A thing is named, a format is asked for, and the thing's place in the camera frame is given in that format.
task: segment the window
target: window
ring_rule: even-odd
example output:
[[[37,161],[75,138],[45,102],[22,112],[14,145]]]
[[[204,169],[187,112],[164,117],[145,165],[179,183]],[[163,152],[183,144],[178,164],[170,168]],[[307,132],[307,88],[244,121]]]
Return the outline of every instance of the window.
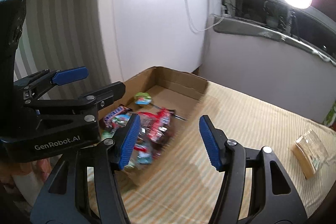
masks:
[[[285,5],[267,0],[236,0],[236,17],[253,20],[266,28],[286,30],[288,10]]]
[[[295,16],[298,25],[297,35],[336,58],[336,35],[320,23],[300,12],[295,12]]]

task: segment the small packet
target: small packet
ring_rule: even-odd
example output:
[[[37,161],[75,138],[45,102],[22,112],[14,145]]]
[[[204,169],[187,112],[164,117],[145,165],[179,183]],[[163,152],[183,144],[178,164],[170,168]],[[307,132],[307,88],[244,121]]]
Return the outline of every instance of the small packet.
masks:
[[[148,139],[147,134],[151,130],[151,126],[154,120],[157,119],[157,116],[150,112],[138,112],[138,115],[140,116],[141,120],[141,131],[138,135],[137,143],[140,144]]]
[[[328,158],[325,146],[313,130],[300,136],[292,146],[292,151],[306,179],[313,177]]]
[[[120,128],[126,126],[130,116],[127,114],[117,115],[111,120],[111,125],[113,128]]]
[[[169,138],[172,136],[172,131],[170,128],[170,121],[174,111],[163,108],[157,113],[157,119],[151,126],[151,130],[148,133],[148,138],[159,145],[164,145],[167,143]]]
[[[149,105],[152,101],[152,97],[147,92],[138,92],[134,96],[134,101],[137,105]]]
[[[152,153],[146,145],[136,144],[134,149],[138,151],[137,162],[139,164],[151,164],[153,161]]]
[[[101,140],[112,138],[117,129],[106,128],[101,134]]]
[[[115,110],[107,114],[102,120],[101,120],[101,127],[102,128],[112,128],[112,119],[115,118],[118,115],[126,114],[128,112],[132,112],[133,110],[129,107],[125,107],[124,105],[120,105]]]

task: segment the cardboard box flap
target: cardboard box flap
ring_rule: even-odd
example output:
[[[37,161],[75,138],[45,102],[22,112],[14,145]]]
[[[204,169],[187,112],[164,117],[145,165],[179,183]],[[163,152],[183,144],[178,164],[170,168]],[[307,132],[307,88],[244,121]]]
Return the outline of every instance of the cardboard box flap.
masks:
[[[156,67],[155,73],[157,85],[196,100],[204,95],[208,85],[206,79],[187,72]]]
[[[148,93],[152,96],[153,103],[156,106],[173,109],[176,111],[176,115],[179,115],[185,119],[189,118],[190,114],[199,102],[194,98],[185,96],[171,89],[163,88],[159,85],[155,85],[154,87],[150,88]],[[153,107],[152,111],[153,113],[157,113],[158,109]]]
[[[126,91],[119,104],[129,105],[134,100],[134,95],[138,92],[145,92],[155,85],[155,68],[149,68],[140,72],[124,82]]]

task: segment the vertical blinds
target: vertical blinds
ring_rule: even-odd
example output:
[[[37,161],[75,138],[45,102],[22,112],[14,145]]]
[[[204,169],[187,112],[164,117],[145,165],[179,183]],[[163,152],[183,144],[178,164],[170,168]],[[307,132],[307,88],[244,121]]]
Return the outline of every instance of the vertical blinds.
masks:
[[[47,68],[88,68],[87,79],[54,87],[43,99],[72,99],[110,83],[97,0],[26,0],[26,8],[14,80]]]

